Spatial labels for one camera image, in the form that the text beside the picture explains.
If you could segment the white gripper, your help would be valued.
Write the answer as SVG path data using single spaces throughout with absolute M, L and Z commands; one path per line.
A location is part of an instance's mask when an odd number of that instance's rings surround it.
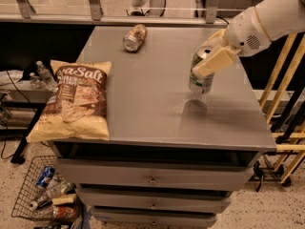
M 231 66 L 237 55 L 253 56 L 268 49 L 271 43 L 255 7 L 249 7 L 233 18 L 226 30 L 217 31 L 203 42 L 211 52 L 192 72 L 201 77 L 219 72 Z

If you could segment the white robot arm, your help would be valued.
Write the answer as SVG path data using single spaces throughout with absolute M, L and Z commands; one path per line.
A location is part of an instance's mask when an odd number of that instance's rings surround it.
M 230 67 L 238 56 L 253 56 L 285 35 L 304 31 L 304 0 L 264 0 L 245 9 L 201 45 L 210 52 L 192 73 L 199 78 L 216 73 Z

